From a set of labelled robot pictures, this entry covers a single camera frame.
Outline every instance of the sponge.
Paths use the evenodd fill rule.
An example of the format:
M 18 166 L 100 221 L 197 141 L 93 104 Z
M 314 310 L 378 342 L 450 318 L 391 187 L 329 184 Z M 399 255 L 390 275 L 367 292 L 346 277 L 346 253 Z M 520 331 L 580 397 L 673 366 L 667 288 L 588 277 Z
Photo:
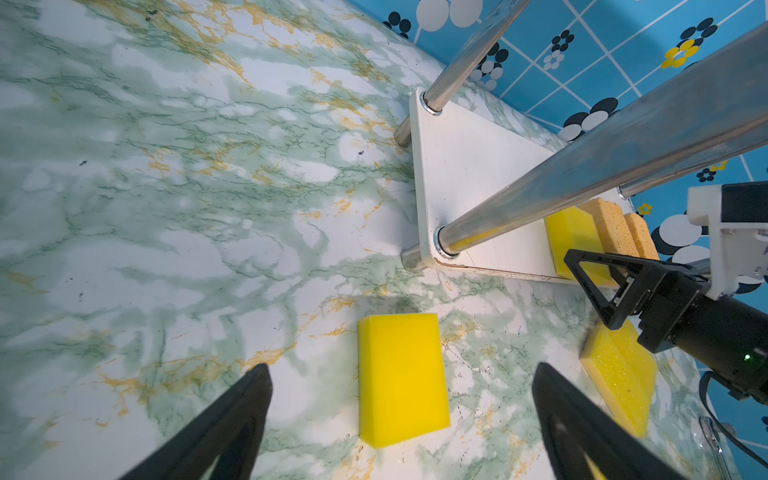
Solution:
M 375 315 L 357 324 L 360 438 L 374 448 L 451 425 L 437 315 Z
M 576 207 L 566 208 L 545 217 L 544 225 L 547 227 L 554 271 L 562 278 L 576 280 L 574 274 L 563 261 L 565 254 L 571 248 L 586 250 L 587 252 L 604 252 L 594 220 L 590 214 L 583 210 Z M 581 267 L 584 268 L 584 272 L 595 285 L 616 286 L 606 265 L 584 262 Z
M 603 475 L 603 472 L 600 471 L 598 466 L 595 465 L 592 459 L 589 458 L 588 456 L 587 456 L 587 465 L 589 465 L 589 469 L 592 471 L 593 480 L 606 480 L 605 475 Z
M 594 198 L 578 207 L 594 218 L 594 225 L 598 228 L 600 241 L 606 253 L 640 256 L 621 207 L 602 198 Z
M 648 430 L 658 366 L 654 356 L 637 343 L 629 321 L 618 330 L 598 323 L 592 330 L 581 364 L 611 409 L 616 423 L 636 437 Z
M 638 214 L 626 214 L 624 219 L 627 221 L 627 227 L 629 227 L 632 240 L 634 240 L 634 245 L 637 247 L 640 257 L 659 260 L 659 253 L 656 251 L 653 239 L 650 238 L 648 224 L 645 223 L 643 217 Z

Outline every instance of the chrome bar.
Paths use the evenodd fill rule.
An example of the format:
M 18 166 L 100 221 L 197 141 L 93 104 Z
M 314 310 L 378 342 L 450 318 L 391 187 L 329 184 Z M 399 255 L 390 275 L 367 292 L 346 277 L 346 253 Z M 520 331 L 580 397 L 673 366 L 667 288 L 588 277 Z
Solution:
M 400 260 L 406 270 L 410 270 L 413 273 L 422 272 L 427 267 L 422 261 L 422 251 L 418 243 L 407 250 L 403 250 L 400 254 Z
M 768 132 L 766 56 L 763 24 L 443 227 L 439 244 L 457 254 L 704 151 L 717 151 L 724 160 L 765 144 L 768 137 L 760 131 Z M 743 139 L 749 144 L 741 144 Z
M 462 86 L 469 74 L 488 54 L 531 0 L 501 0 L 480 28 L 464 43 L 453 61 L 445 67 L 435 83 L 424 93 L 426 104 L 434 111 L 442 111 L 453 94 Z M 411 118 L 408 116 L 395 131 L 395 141 L 407 147 L 411 144 Z
M 666 182 L 676 180 L 677 178 L 695 173 L 702 168 L 712 167 L 724 160 L 744 154 L 755 148 L 768 144 L 768 125 L 763 125 L 753 129 L 750 133 L 738 137 L 734 141 L 727 142 L 726 145 L 718 145 L 709 148 L 699 154 L 693 155 L 677 164 L 669 165 L 665 168 L 640 177 L 633 181 L 619 186 L 619 194 L 624 198 L 629 198 L 646 190 L 658 187 Z M 731 157 L 724 157 L 723 150 L 732 152 Z

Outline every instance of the green marble surface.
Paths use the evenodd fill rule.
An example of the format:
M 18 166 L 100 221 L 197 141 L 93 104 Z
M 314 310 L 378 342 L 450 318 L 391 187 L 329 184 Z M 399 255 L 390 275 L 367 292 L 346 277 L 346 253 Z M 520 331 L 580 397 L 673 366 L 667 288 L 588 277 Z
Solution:
M 2 11 L 0 477 L 117 478 L 259 362 L 258 478 L 551 477 L 537 363 L 600 402 L 581 291 L 399 262 L 418 234 L 392 133 L 437 61 L 342 0 Z M 474 85 L 454 101 L 562 147 Z M 376 451 L 357 435 L 356 321 L 422 311 L 452 426 Z M 694 362 L 658 359 L 645 443 L 715 478 Z

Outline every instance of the black circle pattern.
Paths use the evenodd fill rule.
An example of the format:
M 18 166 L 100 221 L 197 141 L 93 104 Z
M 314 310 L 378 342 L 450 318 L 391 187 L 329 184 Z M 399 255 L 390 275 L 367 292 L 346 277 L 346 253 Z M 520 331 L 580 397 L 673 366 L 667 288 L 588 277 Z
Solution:
M 382 22 L 390 30 L 395 30 L 392 27 L 397 27 L 400 30 L 400 36 L 408 39 L 408 32 L 411 31 L 411 21 L 406 18 L 400 18 L 398 12 L 392 12 L 386 21 Z
M 616 110 L 616 108 L 618 106 L 619 106 L 619 100 L 618 99 L 613 98 L 613 97 L 603 98 L 598 103 L 594 104 L 594 106 L 590 109 L 589 113 L 587 113 L 585 111 L 580 111 L 577 114 L 573 114 L 570 117 L 568 117 L 568 119 L 566 119 L 566 121 L 563 122 L 563 128 L 567 127 L 568 125 L 579 125 L 579 126 L 581 126 L 581 122 L 583 122 L 586 117 L 590 116 L 591 114 L 593 114 L 596 111 L 605 111 L 605 112 L 608 113 L 609 116 L 613 115 L 613 114 L 615 114 L 616 112 L 619 111 L 619 110 Z M 576 137 L 573 137 L 570 140 L 566 140 L 565 138 L 563 138 L 563 139 L 566 140 L 566 141 L 574 141 L 577 138 L 582 137 L 586 133 L 587 132 L 584 131 L 584 129 L 582 129 L 581 132 Z
M 493 68 L 501 67 L 502 62 L 504 62 L 507 58 L 509 58 L 509 50 L 506 48 L 501 48 L 501 46 L 498 44 L 498 42 L 494 43 L 490 50 L 488 50 L 488 54 L 480 59 L 480 63 L 478 63 L 477 70 L 482 71 L 482 65 L 486 61 L 493 60 Z
M 710 234 L 709 227 L 701 227 L 700 236 L 705 236 L 705 235 L 709 235 L 709 234 Z M 683 249 L 685 247 L 688 247 L 688 246 L 693 245 L 693 244 L 696 243 L 696 241 L 694 241 L 693 243 L 687 243 L 686 245 L 682 245 L 682 246 L 670 245 L 661 236 L 661 225 L 659 227 L 656 227 L 654 229 L 654 231 L 650 233 L 650 238 L 653 240 L 654 246 L 656 247 L 656 251 L 659 253 L 659 255 L 669 255 L 670 256 L 667 259 L 662 259 L 662 260 L 666 260 L 666 261 L 672 261 L 672 257 L 674 256 L 675 253 L 677 253 L 678 250 Z M 764 280 L 764 283 L 768 283 L 768 275 L 764 276 L 763 280 Z M 762 283 L 741 283 L 741 282 L 739 282 L 738 289 L 735 292 L 733 292 L 733 293 L 735 293 L 737 295 L 740 295 L 742 293 L 750 293 L 750 292 L 753 292 L 753 291 L 757 290 L 762 285 L 763 285 Z M 765 419 L 763 420 L 763 422 L 766 423 L 766 425 L 768 425 L 768 421 L 766 421 Z
M 696 176 L 699 178 L 699 182 L 711 182 L 715 179 L 715 175 L 717 174 L 717 170 L 710 170 L 709 168 L 703 169 L 701 172 L 696 174 Z
M 563 30 L 560 35 L 552 39 L 552 51 L 566 51 L 574 40 L 574 34 L 570 30 Z
M 703 44 L 706 37 L 711 36 L 715 31 L 717 31 L 717 25 L 712 25 L 714 22 L 715 20 L 712 17 L 705 18 L 699 22 L 699 25 L 695 27 L 688 27 L 683 30 L 683 33 L 680 34 L 680 43 L 677 44 L 677 47 L 679 48 L 683 43 L 690 40 L 690 38 L 693 37 L 697 31 L 700 31 L 701 35 L 699 38 L 694 39 L 694 45 L 698 47 L 699 45 Z

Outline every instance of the tile grout line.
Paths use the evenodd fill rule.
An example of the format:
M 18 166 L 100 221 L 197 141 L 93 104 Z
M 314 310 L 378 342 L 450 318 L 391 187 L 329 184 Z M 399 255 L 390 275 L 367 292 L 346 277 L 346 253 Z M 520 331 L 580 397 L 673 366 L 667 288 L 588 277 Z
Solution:
M 624 71 L 621 65 L 619 65 L 619 62 L 617 62 L 614 56 L 611 55 L 611 53 L 608 51 L 607 48 L 605 48 L 605 45 L 603 45 L 603 42 L 600 41 L 600 39 L 594 33 L 594 31 L 592 31 L 589 25 L 587 25 L 587 22 L 585 22 L 584 19 L 581 17 L 581 14 L 576 12 L 576 8 L 574 8 L 574 6 L 571 5 L 571 3 L 568 0 L 563 0 L 563 3 L 565 3 L 565 6 L 568 7 L 569 10 L 571 10 L 571 13 L 576 15 L 576 19 L 579 21 L 579 23 L 581 23 L 581 26 L 583 26 L 584 30 L 586 30 L 589 36 L 592 37 L 592 40 L 594 40 L 594 42 L 598 44 L 598 47 L 600 47 L 600 49 L 605 53 L 605 55 L 608 57 L 608 60 L 610 60 L 611 63 L 614 64 L 614 67 L 616 67 L 616 69 L 619 70 L 619 73 L 621 74 L 622 77 L 624 77 L 624 80 L 626 80 L 627 83 L 631 86 L 632 90 L 634 90 L 634 93 L 636 93 L 638 97 L 642 97 L 643 94 L 641 94 L 640 91 L 637 89 L 637 87 L 634 86 L 634 84 L 632 83 L 632 80 L 629 78 L 629 75 L 627 75 L 627 72 Z
M 539 70 L 540 70 L 542 73 L 544 73 L 545 75 L 547 75 L 547 76 L 548 76 L 548 77 L 549 77 L 549 78 L 550 78 L 550 79 L 551 79 L 551 80 L 552 80 L 554 83 L 556 83 L 556 84 L 560 85 L 560 87 L 561 87 L 561 88 L 563 88 L 563 89 L 565 89 L 565 91 L 566 91 L 566 92 L 568 92 L 569 94 L 573 95 L 573 97 L 574 97 L 576 100 L 580 101 L 580 102 L 581 102 L 582 104 L 584 104 L 584 105 L 585 105 L 587 108 L 592 108 L 592 106 L 590 106 L 589 104 L 587 104 L 587 102 L 585 102 L 584 100 L 582 100 L 582 99 L 581 99 L 581 97 L 579 97 L 578 95 L 576 95 L 576 94 L 575 94 L 575 93 L 574 93 L 574 92 L 573 92 L 573 91 L 572 91 L 570 88 L 568 88 L 568 87 L 566 87 L 565 85 L 563 85 L 563 84 L 562 84 L 562 82 L 560 82 L 560 81 L 559 81 L 557 78 L 553 77 L 551 73 L 549 73 L 548 71 L 546 71 L 545 69 L 543 69 L 543 68 L 542 68 L 542 67 L 541 67 L 541 66 L 540 66 L 538 63 L 533 63 L 533 61 L 531 60 L 531 58 L 530 58 L 530 57 L 528 57 L 528 56 L 527 56 L 527 55 L 526 55 L 526 54 L 525 54 L 525 53 L 524 53 L 524 52 L 523 52 L 523 51 L 522 51 L 520 48 L 517 48 L 517 47 L 515 47 L 515 46 L 514 46 L 514 45 L 513 45 L 513 44 L 512 44 L 512 43 L 511 43 L 509 40 L 507 40 L 507 39 L 506 39 L 506 38 L 504 38 L 504 37 L 502 37 L 502 38 L 501 38 L 501 40 L 502 40 L 502 41 L 503 41 L 505 44 L 507 44 L 507 45 L 509 46 L 509 48 L 512 48 L 512 49 L 513 49 L 513 50 L 515 50 L 517 53 L 519 53 L 519 54 L 520 54 L 520 56 L 522 56 L 522 57 L 523 57 L 523 58 L 525 58 L 526 60 L 530 61 L 530 62 L 531 62 L 533 65 L 535 65 L 535 66 L 536 66 L 536 68 L 538 68 L 538 69 L 539 69 Z
M 754 2 L 754 1 L 755 1 L 755 0 L 749 0 L 749 1 L 748 1 L 747 3 L 745 3 L 744 5 L 741 5 L 741 6 L 740 6 L 740 7 L 739 7 L 737 10 L 733 11 L 733 13 L 731 13 L 731 14 L 730 14 L 730 15 L 728 15 L 726 18 L 724 18 L 724 19 L 723 19 L 723 20 L 722 20 L 720 23 L 718 23 L 718 24 L 717 24 L 717 26 L 719 27 L 719 26 L 720 26 L 720 25 L 722 25 L 723 23 L 727 22 L 727 21 L 728 21 L 728 20 L 729 20 L 731 17 L 733 17 L 735 14 L 737 14 L 737 13 L 741 12 L 742 10 L 744 10 L 744 9 L 745 9 L 745 7 L 747 7 L 747 6 L 748 6 L 750 3 Z M 676 53 L 676 54 L 675 54 L 675 57 L 677 57 L 677 56 L 678 56 L 678 55 L 680 55 L 681 53 L 682 53 L 682 52 L 681 52 L 681 51 L 679 51 L 678 53 Z M 634 83 L 634 85 L 639 85 L 639 84 L 640 84 L 640 83 L 641 83 L 643 80 L 645 80 L 646 78 L 650 77 L 652 74 L 656 73 L 656 70 L 659 70 L 659 69 L 661 69 L 661 66 L 658 66 L 658 67 L 654 68 L 654 69 L 653 69 L 653 70 L 652 70 L 650 73 L 646 74 L 646 75 L 645 75 L 644 77 L 642 77 L 640 80 L 636 81 L 636 82 Z M 621 94 L 620 94 L 618 97 L 616 97 L 616 99 L 623 97 L 623 96 L 624 96 L 626 93 L 628 93 L 628 92 L 629 92 L 629 90 L 631 90 L 631 89 L 632 89 L 632 88 L 630 87 L 630 88 L 628 88 L 627 90 L 624 90 L 623 92 L 621 92 Z
M 678 3 L 678 4 L 677 4 L 677 5 L 675 5 L 674 7 L 670 8 L 669 10 L 667 10 L 666 12 L 664 12 L 663 14 L 659 15 L 658 17 L 656 17 L 656 19 L 655 19 L 655 20 L 653 20 L 651 23 L 649 23 L 648 25 L 645 25 L 643 28 L 641 28 L 640 30 L 638 30 L 637 32 L 635 32 L 634 34 L 632 34 L 632 35 L 631 35 L 629 38 L 627 38 L 626 40 L 624 40 L 623 42 L 621 42 L 619 45 L 616 45 L 615 47 L 613 47 L 613 48 L 610 50 L 610 53 L 613 53 L 613 52 L 615 52 L 615 51 L 616 51 L 616 50 L 618 50 L 619 48 L 623 47 L 623 46 L 624 46 L 624 45 L 625 45 L 625 44 L 626 44 L 628 41 L 630 41 L 632 38 L 635 38 L 635 37 L 637 37 L 639 34 L 643 33 L 643 32 L 644 32 L 644 31 L 646 31 L 646 30 L 648 30 L 650 27 L 652 27 L 652 26 L 656 25 L 656 23 L 657 23 L 658 21 L 660 21 L 662 18 L 666 17 L 666 16 L 667 16 L 667 15 L 669 15 L 670 13 L 674 12 L 674 11 L 675 11 L 675 10 L 677 10 L 679 7 L 683 6 L 683 4 L 685 4 L 686 2 L 688 2 L 688 0 L 683 0 L 682 2 Z
M 754 182 L 755 179 L 752 176 L 752 172 L 750 172 L 750 168 L 746 165 L 746 160 L 744 159 L 743 155 L 739 155 L 739 158 L 741 159 L 741 164 L 744 166 L 744 170 L 746 170 L 746 177 L 750 179 L 750 182 Z
M 582 11 L 581 11 L 581 14 L 583 15 L 584 13 L 586 13 L 586 12 L 587 12 L 587 10 L 589 10 L 589 9 L 591 8 L 591 6 L 592 6 L 592 5 L 594 5 L 594 3 L 595 3 L 596 1 L 597 1 L 597 0 L 592 0 L 592 2 L 590 2 L 590 4 L 589 4 L 589 5 L 587 5 L 587 7 L 586 7 L 584 10 L 582 10 Z M 568 24 L 568 26 L 566 26 L 565 28 L 563 28 L 563 30 L 570 30 L 570 29 L 571 29 L 571 27 L 572 27 L 572 26 L 574 26 L 574 23 L 576 23 L 576 21 L 577 21 L 577 20 L 576 20 L 576 18 L 574 18 L 574 19 L 571 21 L 571 23 L 569 23 L 569 24 Z M 552 44 L 549 44 L 549 45 L 547 45 L 547 47 L 544 49 L 544 51 L 542 51 L 540 54 L 538 54 L 538 57 L 536 57 L 536 59 L 535 59 L 535 60 L 534 60 L 532 63 L 529 63 L 529 64 L 528 64 L 528 67 L 525 67 L 525 70 L 523 70 L 523 72 L 522 72 L 520 75 L 518 75 L 518 77 L 515 79 L 515 81 L 513 81 L 513 82 L 512 82 L 512 83 L 511 83 L 511 84 L 510 84 L 510 85 L 507 87 L 507 89 L 506 89 L 506 90 L 504 90 L 504 93 L 502 93 L 501 95 L 499 95 L 499 98 L 503 98 L 503 97 L 504 97 L 504 96 L 507 94 L 507 92 L 508 92 L 508 91 L 510 91 L 510 90 L 511 90 L 511 88 L 512 88 L 512 87 L 514 87 L 514 86 L 515 86 L 515 85 L 518 83 L 518 81 L 520 81 L 520 79 L 521 79 L 521 78 L 523 78 L 523 75 L 525 75 L 526 73 L 528 73 L 528 70 L 530 70 L 530 69 L 531 69 L 531 67 L 533 66 L 533 64 L 534 64 L 534 63 L 538 63 L 538 61 L 541 59 L 541 57 L 542 57 L 542 56 L 544 56 L 544 54 L 545 54 L 545 53 L 547 53 L 547 52 L 549 51 L 549 49 L 551 48 L 551 45 L 552 45 Z
M 654 68 L 653 70 L 651 70 L 649 73 L 647 73 L 647 74 L 646 74 L 644 77 L 642 77 L 640 80 L 638 80 L 638 81 L 634 82 L 634 83 L 633 83 L 633 86 L 634 86 L 634 87 L 637 87 L 637 86 L 638 86 L 638 85 L 639 85 L 639 84 L 640 84 L 640 83 L 641 83 L 643 80 L 645 80 L 646 78 L 650 77 L 651 75 L 653 75 L 654 73 L 656 73 L 656 71 L 658 71 L 658 70 L 660 70 L 660 69 L 661 69 L 661 66 L 660 66 L 660 65 L 657 65 L 657 66 L 656 66 L 656 68 Z M 620 94 L 618 97 L 616 97 L 616 100 L 618 100 L 619 98 L 623 97 L 623 96 L 624 96 L 626 93 L 629 93 L 629 90 L 632 90 L 632 87 L 629 87 L 627 90 L 624 90 L 624 91 L 622 91 L 622 92 L 621 92 L 621 94 Z
M 678 9 L 680 6 L 682 6 L 682 5 L 683 5 L 684 3 L 686 3 L 686 2 L 688 2 L 688 0 L 683 0 L 682 2 L 678 3 L 678 4 L 677 4 L 677 5 L 675 5 L 674 7 L 670 8 L 669 10 L 667 10 L 665 13 L 663 13 L 663 14 L 659 15 L 659 16 L 658 16 L 658 17 L 656 17 L 656 19 L 655 19 L 655 20 L 653 20 L 651 23 L 649 23 L 648 25 L 645 25 L 643 28 L 641 28 L 640 30 L 638 30 L 637 32 L 635 32 L 634 34 L 632 34 L 632 35 L 631 35 L 629 38 L 627 38 L 626 40 L 624 40 L 623 42 L 621 42 L 619 45 L 616 45 L 615 47 L 613 47 L 613 48 L 610 50 L 610 52 L 611 52 L 611 53 L 613 53 L 614 51 L 618 50 L 618 49 L 619 49 L 619 47 L 621 47 L 622 45 L 626 44 L 626 43 L 627 43 L 628 41 L 630 41 L 632 38 L 635 38 L 635 37 L 637 37 L 637 36 L 638 36 L 639 34 L 641 34 L 642 32 L 644 32 L 644 31 L 648 30 L 648 29 L 649 29 L 651 26 L 653 26 L 653 25 L 654 25 L 656 22 L 660 21 L 662 18 L 666 17 L 666 16 L 667 16 L 667 15 L 669 15 L 670 13 L 674 12 L 675 10 L 677 10 L 677 9 Z M 573 77 L 571 77 L 570 79 L 568 79 L 568 81 L 566 81 L 564 84 L 565 84 L 565 85 L 567 85 L 567 84 L 571 83 L 573 80 L 575 80 L 576 78 L 578 78 L 580 75 L 582 75 L 583 73 L 585 73 L 587 70 L 589 70 L 590 68 L 594 67 L 594 66 L 595 66 L 595 65 L 596 65 L 596 64 L 597 64 L 597 63 L 598 63 L 600 60 L 602 60 L 602 59 L 603 59 L 603 58 L 605 58 L 605 57 L 606 57 L 606 55 L 602 55 L 600 58 L 598 58 L 597 60 L 595 60 L 595 61 L 593 61 L 591 64 L 589 64 L 587 67 L 585 67 L 585 68 L 584 68 L 584 70 L 582 70 L 582 71 L 578 72 L 576 75 L 574 75 Z M 538 106 L 538 105 L 539 105 L 541 102 L 543 102 L 543 101 L 544 101 L 544 100 L 546 100 L 547 98 L 550 98 L 552 95 L 556 94 L 558 91 L 560 91 L 560 89 L 561 89 L 561 87 L 557 87 L 557 88 L 556 88 L 556 89 L 555 89 L 555 90 L 554 90 L 552 93 L 550 93 L 549 95 L 547 95 L 547 97 L 546 97 L 546 98 L 542 99 L 542 100 L 541 100 L 541 101 L 540 101 L 538 104 L 536 104 L 536 106 Z
M 717 25 L 718 25 L 718 26 L 720 26 L 720 25 L 722 25 L 723 23 L 725 23 L 726 21 L 730 20 L 730 18 L 731 18 L 731 17 L 733 17 L 735 14 L 737 14 L 737 13 L 741 12 L 742 10 L 744 10 L 744 9 L 745 9 L 745 8 L 746 8 L 746 7 L 747 7 L 747 6 L 748 6 L 750 3 L 754 2 L 754 1 L 755 1 L 755 0 L 749 0 L 749 1 L 748 1 L 747 3 L 745 3 L 744 5 L 741 5 L 741 6 L 740 6 L 739 8 L 737 8 L 735 11 L 733 11 L 733 12 L 732 12 L 730 15 L 728 15 L 726 18 L 724 18 L 722 21 L 720 21 L 720 23 L 718 23 Z M 640 29 L 639 31 L 637 31 L 635 34 L 633 34 L 632 36 L 630 36 L 629 38 L 627 38 L 626 40 L 624 40 L 623 42 L 621 42 L 619 45 L 616 45 L 615 47 L 613 47 L 613 48 L 612 48 L 612 49 L 609 51 L 609 53 L 612 53 L 612 52 L 614 52 L 614 51 L 618 50 L 618 49 L 619 49 L 621 46 L 625 45 L 625 44 L 626 44 L 628 41 L 630 41 L 632 38 L 635 38 L 635 37 L 637 37 L 637 36 L 638 36 L 640 33 L 642 33 L 643 31 L 647 30 L 647 29 L 648 29 L 649 27 L 651 27 L 653 24 L 657 23 L 658 21 L 660 21 L 662 18 L 666 17 L 667 15 L 669 15 L 670 13 L 672 13 L 673 11 L 677 10 L 677 9 L 678 9 L 680 6 L 682 6 L 682 5 L 683 5 L 683 4 L 685 4 L 686 2 L 688 2 L 688 0 L 683 0 L 682 2 L 678 3 L 678 4 L 677 4 L 677 5 L 675 5 L 674 7 L 670 8 L 670 9 L 669 9 L 669 10 L 667 10 L 665 13 L 663 13 L 663 14 L 662 14 L 662 15 L 660 15 L 660 16 L 658 16 L 658 17 L 657 17 L 655 20 L 653 20 L 651 23 L 649 23 L 648 25 L 645 25 L 645 26 L 644 26 L 642 29 Z M 768 20 L 768 0 L 766 0 L 766 20 Z M 584 67 L 584 69 L 583 69 L 582 71 L 578 72 L 576 75 L 574 75 L 573 77 L 569 78 L 569 79 L 568 79 L 568 80 L 567 80 L 567 81 L 566 81 L 566 82 L 563 84 L 563 86 L 562 86 L 562 87 L 558 86 L 557 88 L 555 88 L 555 89 L 554 89 L 554 90 L 553 90 L 553 91 L 552 91 L 550 94 L 548 94 L 546 97 L 542 98 L 542 99 L 541 99 L 539 102 L 537 102 L 537 103 L 536 103 L 536 104 L 535 104 L 533 107 L 530 107 L 530 108 L 529 108 L 529 109 L 528 109 L 526 112 L 524 112 L 524 113 L 526 113 L 526 114 L 527 114 L 528 112 L 532 111 L 534 108 L 536 108 L 537 106 L 539 106 L 540 104 L 542 104 L 544 101 L 546 101 L 546 100 L 547 100 L 548 98 L 550 98 L 552 95 L 554 95 L 554 94 L 558 93 L 558 92 L 559 92 L 559 91 L 560 91 L 562 88 L 564 88 L 564 86 L 565 86 L 565 85 L 567 85 L 567 84 L 571 83 L 573 80 L 575 80 L 576 78 L 578 78 L 580 75 L 582 75 L 583 73 L 585 73 L 585 72 L 586 72 L 587 70 L 589 70 L 590 68 L 594 67 L 594 66 L 595 66 L 595 65 L 596 65 L 596 64 L 597 64 L 599 61 L 601 61 L 603 58 L 606 58 L 607 56 L 608 56 L 608 55 L 602 55 L 600 58 L 598 58 L 597 60 L 593 61 L 593 62 L 592 62 L 591 64 L 589 64 L 588 66 Z M 619 94 L 619 96 L 617 96 L 617 97 L 616 97 L 616 99 L 623 97 L 623 96 L 624 96 L 626 93 L 628 93 L 628 92 L 629 92 L 629 90 L 635 90 L 635 91 L 636 91 L 636 93 L 637 93 L 637 86 L 638 86 L 638 85 L 639 85 L 639 84 L 640 84 L 642 81 L 646 80 L 648 77 L 650 77 L 650 76 L 651 76 L 653 73 L 655 73 L 655 72 L 656 72 L 657 70 L 659 70 L 659 69 L 660 69 L 660 67 L 659 67 L 659 66 L 657 66 L 657 67 L 656 67 L 656 68 L 654 68 L 654 69 L 653 69 L 653 70 L 652 70 L 650 73 L 648 73 L 648 74 L 646 74 L 644 77 L 642 77 L 640 80 L 638 80 L 638 81 L 636 81 L 636 82 L 634 82 L 634 83 L 630 82 L 630 87 L 629 87 L 627 90 L 625 90 L 625 91 L 621 92 L 621 94 Z
M 722 20 L 720 20 L 720 23 L 718 23 L 718 24 L 717 24 L 717 26 L 719 27 L 719 26 L 721 26 L 723 23 L 725 23 L 725 22 L 728 22 L 728 20 L 729 20 L 731 17 L 733 17 L 735 14 L 737 14 L 737 13 L 741 12 L 742 10 L 744 10 L 744 9 L 745 9 L 745 8 L 746 8 L 746 7 L 747 7 L 747 6 L 748 6 L 750 3 L 754 2 L 754 1 L 755 1 L 755 0 L 749 0 L 749 1 L 748 1 L 747 3 L 745 3 L 744 5 L 741 5 L 741 6 L 740 6 L 740 7 L 739 7 L 737 10 L 733 11 L 733 13 L 732 13 L 732 14 L 730 14 L 730 15 L 728 15 L 726 18 L 723 18 Z

